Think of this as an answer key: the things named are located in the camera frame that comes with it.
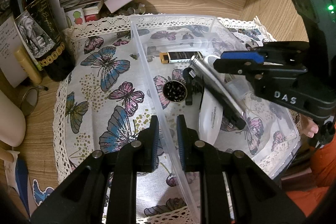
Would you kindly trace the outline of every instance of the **orange clothing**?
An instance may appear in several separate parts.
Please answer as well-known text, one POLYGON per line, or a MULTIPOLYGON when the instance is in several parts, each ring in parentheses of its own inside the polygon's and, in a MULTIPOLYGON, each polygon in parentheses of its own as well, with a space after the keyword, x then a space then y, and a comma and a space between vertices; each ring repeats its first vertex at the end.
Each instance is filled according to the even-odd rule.
POLYGON ((315 152, 310 159, 310 168, 315 176, 317 188, 306 192, 287 192, 287 195, 306 216, 316 208, 336 179, 336 136, 331 143, 315 152))

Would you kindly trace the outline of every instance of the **transparent plastic container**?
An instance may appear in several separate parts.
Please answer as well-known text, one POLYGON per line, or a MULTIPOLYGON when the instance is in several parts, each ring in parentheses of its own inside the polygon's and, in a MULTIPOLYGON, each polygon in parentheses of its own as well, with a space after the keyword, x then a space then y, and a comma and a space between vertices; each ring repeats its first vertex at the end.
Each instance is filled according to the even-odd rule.
MULTIPOLYGON (((149 91, 147 94, 152 98, 152 108, 155 110, 159 119, 161 129, 160 138, 162 138, 164 150, 166 154, 169 155, 175 169, 175 175, 184 201, 188 205, 194 221, 199 223, 199 180, 190 184, 188 175, 182 170, 177 143, 176 117, 179 114, 183 114, 188 128, 197 130, 201 94, 193 94, 192 106, 186 106, 184 101, 181 103, 168 102, 162 94, 162 86, 169 80, 183 81, 182 71, 188 67, 189 64, 162 64, 159 59, 159 52, 200 51, 203 56, 220 56, 223 51, 241 51, 246 50, 246 48, 216 17, 211 16, 134 16, 131 20, 131 34, 132 39, 137 45, 139 57, 146 75, 144 82, 147 83, 149 91)), ((229 80, 235 78, 229 75, 227 77, 229 80)), ((249 85, 245 79, 239 79, 239 81, 245 81, 245 86, 249 85)), ((269 117, 269 120, 267 120, 269 123, 266 123, 264 127, 262 127, 263 136, 259 141, 260 151, 254 154, 251 152, 251 148, 246 143, 246 137, 248 139, 248 133, 246 131, 244 131, 244 134, 242 134, 242 132, 237 134, 237 132, 226 132, 224 128, 224 130, 220 130, 214 146, 222 151, 227 151, 229 149, 227 149, 228 146, 226 143, 228 143, 228 145, 235 143, 235 145, 232 146, 234 147, 233 150, 243 150, 259 167, 263 170, 265 169, 266 173, 272 177, 298 143, 299 134, 292 117, 286 108, 277 105, 276 110, 274 110, 274 106, 270 106, 269 102, 257 97, 254 98, 251 91, 247 92, 243 99, 240 93, 240 98, 237 100, 243 108, 249 102, 256 104, 261 104, 262 102, 267 104, 267 106, 274 111, 270 114, 268 112, 265 113, 265 119, 269 117), (237 136, 241 138, 238 143, 235 141, 237 136), (285 145, 282 145, 281 148, 275 146, 278 137, 282 138, 282 140, 286 140, 285 145), (279 150, 278 153, 274 154, 272 159, 265 161, 271 160, 272 165, 269 167, 267 165, 263 166, 263 160, 269 157, 269 153, 266 153, 266 149, 270 150, 273 149, 273 147, 279 150)), ((252 128, 257 128, 257 118, 253 118, 254 114, 252 113, 252 109, 246 107, 244 110, 246 111, 245 118, 250 118, 252 128)))

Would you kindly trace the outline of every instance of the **lace trim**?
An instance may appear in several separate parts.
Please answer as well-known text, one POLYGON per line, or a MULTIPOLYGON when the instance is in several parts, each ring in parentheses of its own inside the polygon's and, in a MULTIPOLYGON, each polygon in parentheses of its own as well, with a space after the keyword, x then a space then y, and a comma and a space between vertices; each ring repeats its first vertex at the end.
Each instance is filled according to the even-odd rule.
MULTIPOLYGON (((271 34, 269 34, 266 28, 260 23, 258 17, 255 17, 253 21, 240 21, 228 18, 218 17, 218 20, 227 28, 235 29, 258 29, 264 36, 266 41, 275 41, 271 34)), ((181 26, 193 24, 190 20, 179 20, 178 22, 164 22, 161 27, 169 26, 181 26)), ((90 37, 93 35, 102 35, 111 32, 121 32, 130 30, 130 17, 118 16, 114 18, 102 18, 98 21, 90 21, 83 25, 75 25, 69 29, 65 29, 66 41, 69 48, 77 57, 78 41, 90 37)), ((66 143, 65 143, 65 105, 67 98, 68 79, 60 82, 58 87, 56 104, 54 108, 54 151, 55 161, 58 171, 58 182, 61 183, 70 173, 71 166, 69 163, 66 143)), ((138 224, 186 224, 194 223, 190 211, 187 206, 172 211, 170 213, 164 213, 147 218, 137 219, 138 224)))

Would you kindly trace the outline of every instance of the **metal screw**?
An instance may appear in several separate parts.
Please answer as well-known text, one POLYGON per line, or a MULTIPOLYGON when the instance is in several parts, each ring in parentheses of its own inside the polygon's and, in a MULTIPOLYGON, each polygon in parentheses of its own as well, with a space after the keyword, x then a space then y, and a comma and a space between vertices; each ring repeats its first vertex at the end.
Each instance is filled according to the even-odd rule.
POLYGON ((141 141, 133 141, 131 142, 131 146, 133 147, 139 147, 141 145, 141 141))
POLYGON ((101 152, 100 150, 95 150, 92 152, 92 157, 94 157, 95 159, 100 158, 103 155, 103 152, 101 152))
POLYGON ((203 146, 205 146, 205 142, 198 140, 198 141, 195 141, 195 145, 197 147, 203 147, 203 146))
POLYGON ((236 150, 235 152, 233 152, 233 155, 241 159, 242 157, 244 157, 244 152, 242 150, 236 150))
POLYGON ((263 75, 255 75, 254 78, 256 78, 257 80, 260 80, 263 77, 263 75))

